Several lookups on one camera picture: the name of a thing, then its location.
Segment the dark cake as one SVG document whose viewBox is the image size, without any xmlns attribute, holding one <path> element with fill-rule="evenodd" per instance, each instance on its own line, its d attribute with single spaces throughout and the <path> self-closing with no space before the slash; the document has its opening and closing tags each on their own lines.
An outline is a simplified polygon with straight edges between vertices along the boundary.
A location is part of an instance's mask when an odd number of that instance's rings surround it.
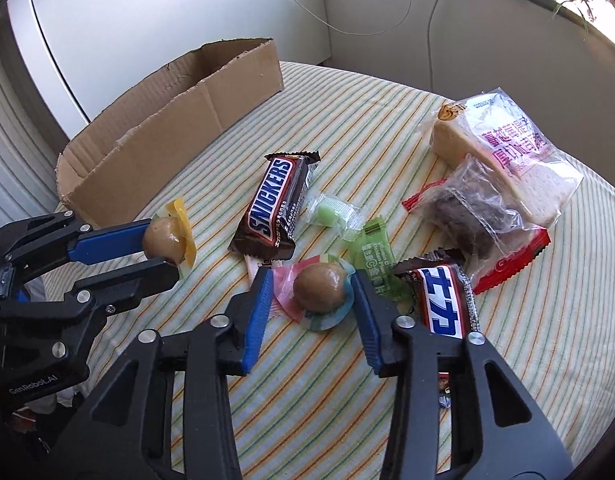
<svg viewBox="0 0 615 480">
<path fill-rule="evenodd" d="M 547 229 L 524 219 L 503 181 L 472 155 L 402 205 L 452 240 L 477 295 L 518 274 L 550 244 Z"/>
</svg>

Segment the brown cardboard box tray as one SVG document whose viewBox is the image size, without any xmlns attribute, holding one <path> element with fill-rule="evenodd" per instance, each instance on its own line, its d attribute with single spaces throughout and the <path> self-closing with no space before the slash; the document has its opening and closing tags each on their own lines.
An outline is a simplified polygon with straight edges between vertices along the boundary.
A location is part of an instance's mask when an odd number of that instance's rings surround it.
<svg viewBox="0 0 615 480">
<path fill-rule="evenodd" d="M 125 91 L 58 157 L 61 203 L 92 226 L 134 220 L 224 131 L 284 88 L 270 38 L 189 51 Z"/>
</svg>

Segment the brown ball candy yellow wrapper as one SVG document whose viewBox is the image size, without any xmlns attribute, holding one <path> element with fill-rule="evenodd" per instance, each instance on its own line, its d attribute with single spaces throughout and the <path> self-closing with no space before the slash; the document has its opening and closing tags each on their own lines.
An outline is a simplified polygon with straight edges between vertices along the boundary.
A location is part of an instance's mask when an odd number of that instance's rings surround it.
<svg viewBox="0 0 615 480">
<path fill-rule="evenodd" d="M 182 272 L 194 266 L 197 249 L 183 197 L 166 203 L 151 217 L 142 244 L 148 259 L 166 258 Z"/>
</svg>

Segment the green snack packet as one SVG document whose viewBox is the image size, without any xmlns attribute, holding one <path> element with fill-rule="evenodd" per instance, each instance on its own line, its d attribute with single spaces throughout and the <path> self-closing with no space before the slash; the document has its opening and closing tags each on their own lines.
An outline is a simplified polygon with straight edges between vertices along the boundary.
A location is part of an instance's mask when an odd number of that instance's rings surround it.
<svg viewBox="0 0 615 480">
<path fill-rule="evenodd" d="M 403 307 L 411 305 L 411 293 L 392 269 L 395 258 L 385 220 L 381 216 L 367 221 L 358 236 L 349 244 L 353 266 L 365 270 L 377 294 L 388 296 Z"/>
</svg>

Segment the white refrigerator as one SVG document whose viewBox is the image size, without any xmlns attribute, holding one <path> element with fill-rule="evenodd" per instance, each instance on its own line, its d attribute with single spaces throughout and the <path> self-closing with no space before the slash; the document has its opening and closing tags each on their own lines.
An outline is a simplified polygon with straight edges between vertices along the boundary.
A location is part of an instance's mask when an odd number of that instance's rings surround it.
<svg viewBox="0 0 615 480">
<path fill-rule="evenodd" d="M 208 42 L 268 37 L 283 61 L 330 55 L 324 0 L 8 0 L 7 14 L 36 90 L 68 138 Z"/>
</svg>

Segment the small pale green candy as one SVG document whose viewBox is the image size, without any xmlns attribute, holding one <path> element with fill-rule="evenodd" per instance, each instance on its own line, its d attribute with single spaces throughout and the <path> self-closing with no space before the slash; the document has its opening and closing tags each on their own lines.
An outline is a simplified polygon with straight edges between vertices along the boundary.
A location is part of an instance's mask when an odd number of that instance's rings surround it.
<svg viewBox="0 0 615 480">
<path fill-rule="evenodd" d="M 346 242 L 353 242 L 365 224 L 362 208 L 321 193 L 307 206 L 307 223 L 332 229 Z"/>
</svg>

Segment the Snickers bar Chinese label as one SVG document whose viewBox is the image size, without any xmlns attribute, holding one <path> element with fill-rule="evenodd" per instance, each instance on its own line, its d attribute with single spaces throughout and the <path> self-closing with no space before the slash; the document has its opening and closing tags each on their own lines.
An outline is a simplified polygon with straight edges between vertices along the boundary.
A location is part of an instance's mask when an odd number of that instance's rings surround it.
<svg viewBox="0 0 615 480">
<path fill-rule="evenodd" d="M 392 273 L 413 295 L 415 313 L 430 333 L 464 339 L 478 332 L 480 324 L 475 294 L 458 248 L 437 248 L 418 257 L 402 260 Z"/>
</svg>

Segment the packaged sliced bread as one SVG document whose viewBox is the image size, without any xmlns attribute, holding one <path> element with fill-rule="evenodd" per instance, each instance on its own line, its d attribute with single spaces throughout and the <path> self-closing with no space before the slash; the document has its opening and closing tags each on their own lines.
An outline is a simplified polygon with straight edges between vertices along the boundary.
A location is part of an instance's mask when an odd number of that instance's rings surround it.
<svg viewBox="0 0 615 480">
<path fill-rule="evenodd" d="M 430 145 L 452 168 L 475 156 L 506 186 L 524 218 L 545 229 L 556 223 L 583 180 L 501 88 L 443 104 Z"/>
</svg>

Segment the Snickers bar English label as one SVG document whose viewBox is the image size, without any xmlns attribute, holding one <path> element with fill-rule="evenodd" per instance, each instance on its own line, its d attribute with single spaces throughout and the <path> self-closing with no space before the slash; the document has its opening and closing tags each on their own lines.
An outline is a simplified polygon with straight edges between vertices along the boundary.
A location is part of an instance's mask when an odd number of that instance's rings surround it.
<svg viewBox="0 0 615 480">
<path fill-rule="evenodd" d="M 264 261 L 290 260 L 296 249 L 294 230 L 321 155 L 277 152 L 265 158 L 268 168 L 228 249 Z"/>
</svg>

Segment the brown ball candy pink wrapper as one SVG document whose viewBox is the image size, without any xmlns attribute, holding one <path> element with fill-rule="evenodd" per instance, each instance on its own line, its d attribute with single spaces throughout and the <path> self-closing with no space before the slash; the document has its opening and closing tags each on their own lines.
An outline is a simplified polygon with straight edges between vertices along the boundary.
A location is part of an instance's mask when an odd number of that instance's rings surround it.
<svg viewBox="0 0 615 480">
<path fill-rule="evenodd" d="M 273 269 L 274 295 L 282 310 L 305 330 L 324 332 L 344 320 L 354 302 L 354 266 L 319 255 Z"/>
</svg>

